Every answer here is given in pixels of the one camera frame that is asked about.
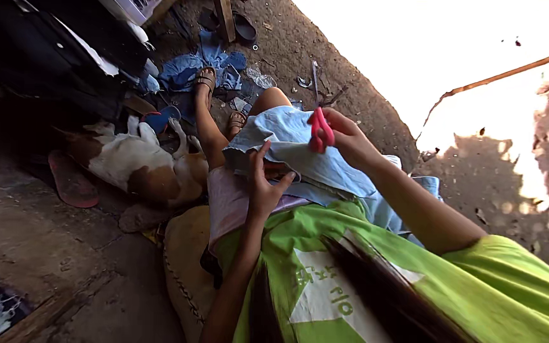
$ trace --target left hand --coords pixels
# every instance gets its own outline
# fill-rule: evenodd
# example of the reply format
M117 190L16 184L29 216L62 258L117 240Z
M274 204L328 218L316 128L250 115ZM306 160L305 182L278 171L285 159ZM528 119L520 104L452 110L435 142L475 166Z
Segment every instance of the left hand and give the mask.
M267 140L259 151L249 155L251 170L249 171L249 212L248 215L256 215L266 220L279 203L283 192L292 184L296 173L290 171L276 185L271 185L264 174L264 156L270 149L270 141Z

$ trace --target brown sandal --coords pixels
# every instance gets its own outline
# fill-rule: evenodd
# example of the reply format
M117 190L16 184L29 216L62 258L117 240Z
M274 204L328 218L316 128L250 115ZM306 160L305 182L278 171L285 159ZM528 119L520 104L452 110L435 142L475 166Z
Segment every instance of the brown sandal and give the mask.
M228 140L232 140L234 136L238 135L241 129L245 127L245 124L247 124L247 116L239 111L234 111L230 114L230 119L228 119L228 135L226 138L228 138ZM239 131L232 133L233 128L238 128Z
M206 66L201 69L194 79L194 84L206 84L209 87L209 93L213 94L213 90L215 89L215 68Z

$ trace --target white graphic on shirt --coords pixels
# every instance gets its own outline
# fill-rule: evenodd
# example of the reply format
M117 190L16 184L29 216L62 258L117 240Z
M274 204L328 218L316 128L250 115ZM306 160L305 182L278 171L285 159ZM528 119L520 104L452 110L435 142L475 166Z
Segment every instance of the white graphic on shirt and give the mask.
M300 287L305 286L289 318L291 323L343 318L366 342L390 341L376 318L364 307L355 288L334 267L334 259L329 253L294 251L304 266L296 274L297 282ZM411 283L424 276L396 265L393 267Z

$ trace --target forearm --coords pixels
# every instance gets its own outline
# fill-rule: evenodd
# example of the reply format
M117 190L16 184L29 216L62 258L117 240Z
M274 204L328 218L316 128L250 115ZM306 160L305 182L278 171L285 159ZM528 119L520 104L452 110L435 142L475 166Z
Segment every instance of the forearm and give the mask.
M384 157L378 155L362 169L401 220L431 252L443 254L460 250L487 234L433 197Z
M201 342L231 342L245 294L260 256L265 218L249 211L239 247L202 328Z

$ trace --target stitching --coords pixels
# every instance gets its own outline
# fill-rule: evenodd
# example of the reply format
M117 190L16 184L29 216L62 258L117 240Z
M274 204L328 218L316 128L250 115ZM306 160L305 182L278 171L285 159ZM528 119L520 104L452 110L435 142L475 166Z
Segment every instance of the stitching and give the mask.
M179 291L183 295L183 297L188 301L188 305L190 306L190 310L192 311L192 314L196 317L196 321L200 324L204 325L204 318L202 317L202 314L200 313L200 310L196 304L192 301L193 297L190 294L190 292L187 291L184 284L181 282L181 279L177 276L175 271L171 268L171 265L168 262L168 256L166 255L166 247L164 247L164 261L166 262L166 269L172 274L173 279L177 283L177 286L179 288Z

